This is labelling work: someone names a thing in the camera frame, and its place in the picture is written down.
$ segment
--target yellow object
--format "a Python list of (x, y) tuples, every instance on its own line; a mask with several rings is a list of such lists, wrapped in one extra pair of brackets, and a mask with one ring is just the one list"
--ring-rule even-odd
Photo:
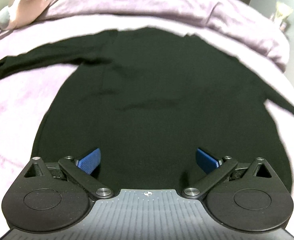
[(273, 22), (280, 27), (282, 22), (284, 20), (286, 20), (290, 14), (292, 14), (293, 9), (290, 8), (289, 6), (287, 6), (286, 4), (277, 1), (277, 5), (276, 5), (277, 11), (274, 15), (274, 20)]

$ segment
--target blue gripper pad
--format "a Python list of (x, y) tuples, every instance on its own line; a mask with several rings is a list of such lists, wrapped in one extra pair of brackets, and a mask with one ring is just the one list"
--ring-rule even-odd
[(90, 175), (100, 164), (100, 160), (100, 149), (96, 149), (86, 157), (80, 159), (77, 163), (77, 167)]
[(209, 174), (214, 169), (219, 167), (219, 162), (209, 156), (201, 149), (197, 149), (196, 160), (198, 166), (206, 173)]

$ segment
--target black sweater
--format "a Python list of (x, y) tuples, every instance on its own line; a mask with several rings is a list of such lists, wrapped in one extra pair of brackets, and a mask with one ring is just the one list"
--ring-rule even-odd
[(195, 152), (250, 163), (264, 157), (291, 191), (288, 157), (264, 106), (294, 107), (236, 58), (197, 36), (103, 31), (0, 60), (0, 79), (56, 63), (78, 69), (44, 116), (32, 157), (56, 162), (93, 147), (93, 176), (114, 191), (182, 190), (204, 172)]

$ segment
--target metal screw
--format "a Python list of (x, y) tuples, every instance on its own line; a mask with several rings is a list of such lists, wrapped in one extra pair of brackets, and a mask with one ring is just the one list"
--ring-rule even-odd
[(99, 196), (108, 196), (111, 194), (111, 190), (109, 188), (102, 187), (96, 191), (96, 194)]
[(75, 158), (73, 156), (66, 156), (66, 157), (64, 157), (64, 159), (67, 159), (67, 160), (70, 160), (71, 162), (73, 162)]
[(199, 195), (200, 191), (197, 189), (197, 188), (194, 188), (194, 187), (188, 187), (184, 190), (184, 193), (187, 195), (187, 196), (197, 196)]

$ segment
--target triangular cutout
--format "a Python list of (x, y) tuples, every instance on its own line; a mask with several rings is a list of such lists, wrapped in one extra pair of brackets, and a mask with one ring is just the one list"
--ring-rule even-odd
[(33, 163), (28, 171), (25, 174), (25, 178), (37, 177), (37, 176), (44, 176), (41, 168), (39, 167), (38, 163)]
[(264, 164), (259, 164), (256, 170), (256, 177), (271, 178), (271, 174)]

